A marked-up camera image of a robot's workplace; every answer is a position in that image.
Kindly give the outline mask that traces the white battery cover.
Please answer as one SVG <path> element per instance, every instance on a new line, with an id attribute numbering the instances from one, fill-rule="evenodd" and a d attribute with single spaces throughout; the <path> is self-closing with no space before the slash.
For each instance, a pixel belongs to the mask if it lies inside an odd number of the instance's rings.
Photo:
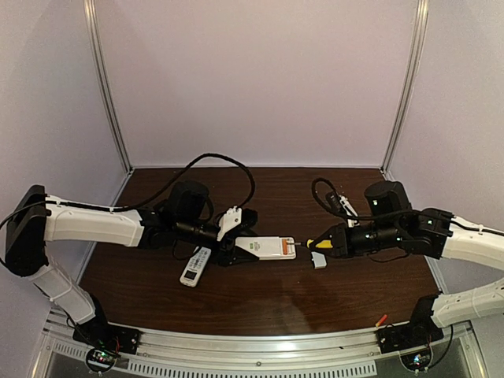
<path id="1" fill-rule="evenodd" d="M 314 269 L 325 269 L 327 267 L 327 260 L 323 254 L 312 252 L 311 257 Z"/>

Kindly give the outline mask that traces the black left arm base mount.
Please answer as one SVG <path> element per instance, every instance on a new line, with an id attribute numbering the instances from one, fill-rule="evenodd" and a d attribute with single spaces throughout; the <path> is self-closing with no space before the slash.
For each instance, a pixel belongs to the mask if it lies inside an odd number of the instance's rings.
<path id="1" fill-rule="evenodd" d="M 97 317 L 84 324 L 76 324 L 72 338 L 100 350 L 115 354 L 136 354 L 141 332 L 101 321 Z"/>

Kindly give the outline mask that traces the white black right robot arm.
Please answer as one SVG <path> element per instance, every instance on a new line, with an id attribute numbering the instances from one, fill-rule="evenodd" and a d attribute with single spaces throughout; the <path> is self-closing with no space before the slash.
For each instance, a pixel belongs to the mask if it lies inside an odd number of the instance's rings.
<path id="1" fill-rule="evenodd" d="M 305 243 L 314 252 L 330 258 L 354 258 L 382 250 L 399 248 L 406 256 L 422 255 L 432 259 L 455 259 L 503 269 L 503 233 L 475 224 L 451 212 L 436 208 L 415 210 L 405 188 L 398 181 L 380 181 L 365 189 L 371 213 L 358 216 L 350 207 L 334 204 L 337 191 L 322 200 L 317 193 L 318 180 L 312 183 L 312 196 L 328 213 L 345 220 Z M 409 322 L 434 328 L 503 311 L 503 281 L 476 287 L 452 295 L 438 294 L 420 298 Z"/>

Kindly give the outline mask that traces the yellow handled screwdriver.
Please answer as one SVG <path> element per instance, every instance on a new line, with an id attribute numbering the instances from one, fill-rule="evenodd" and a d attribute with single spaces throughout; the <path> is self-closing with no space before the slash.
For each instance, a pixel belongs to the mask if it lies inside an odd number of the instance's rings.
<path id="1" fill-rule="evenodd" d="M 303 246 L 305 248 L 318 248 L 318 249 L 331 249 L 332 242 L 330 240 L 322 240 L 319 243 L 315 243 L 312 239 L 308 239 L 304 242 L 288 242 L 288 245 Z"/>

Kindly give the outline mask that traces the small white remote control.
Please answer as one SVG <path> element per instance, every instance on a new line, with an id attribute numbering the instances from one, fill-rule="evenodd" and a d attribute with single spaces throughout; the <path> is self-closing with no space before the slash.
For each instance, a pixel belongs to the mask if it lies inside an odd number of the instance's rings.
<path id="1" fill-rule="evenodd" d="M 197 247 L 195 253 L 186 264 L 180 276 L 180 283 L 186 287 L 196 287 L 206 268 L 212 250 L 207 247 Z"/>

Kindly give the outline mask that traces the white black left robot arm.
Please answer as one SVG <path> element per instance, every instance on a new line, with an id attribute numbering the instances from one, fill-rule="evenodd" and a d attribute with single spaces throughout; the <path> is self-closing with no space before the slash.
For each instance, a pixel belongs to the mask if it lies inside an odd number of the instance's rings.
<path id="1" fill-rule="evenodd" d="M 108 321 L 98 300 L 49 259 L 46 243 L 80 240 L 155 250 L 182 241 L 208 248 L 211 261 L 221 266 L 256 261 L 258 256 L 237 246 L 236 240 L 256 224 L 257 212 L 234 206 L 212 225 L 200 218 L 207 205 L 208 188 L 190 180 L 176 183 L 167 199 L 151 209 L 64 201 L 34 185 L 7 221 L 4 265 L 16 276 L 33 279 L 79 326 L 102 330 Z"/>

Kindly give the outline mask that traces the large white remote control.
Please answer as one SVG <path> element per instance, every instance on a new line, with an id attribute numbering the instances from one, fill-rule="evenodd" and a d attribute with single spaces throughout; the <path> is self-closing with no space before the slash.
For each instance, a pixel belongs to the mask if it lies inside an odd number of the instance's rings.
<path id="1" fill-rule="evenodd" d="M 279 261 L 296 259 L 296 246 L 294 258 L 283 258 L 282 256 L 282 239 L 287 239 L 294 242 L 292 237 L 280 236 L 256 236 L 256 237 L 239 237 L 235 240 L 235 246 L 251 253 L 261 261 Z"/>

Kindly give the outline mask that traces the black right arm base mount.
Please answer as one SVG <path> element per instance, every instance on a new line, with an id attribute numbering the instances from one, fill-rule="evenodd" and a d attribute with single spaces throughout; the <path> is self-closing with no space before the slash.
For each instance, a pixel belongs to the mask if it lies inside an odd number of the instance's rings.
<path id="1" fill-rule="evenodd" d="M 405 324 L 389 324 L 376 332 L 382 354 L 427 346 L 444 337 L 430 316 L 412 317 Z"/>

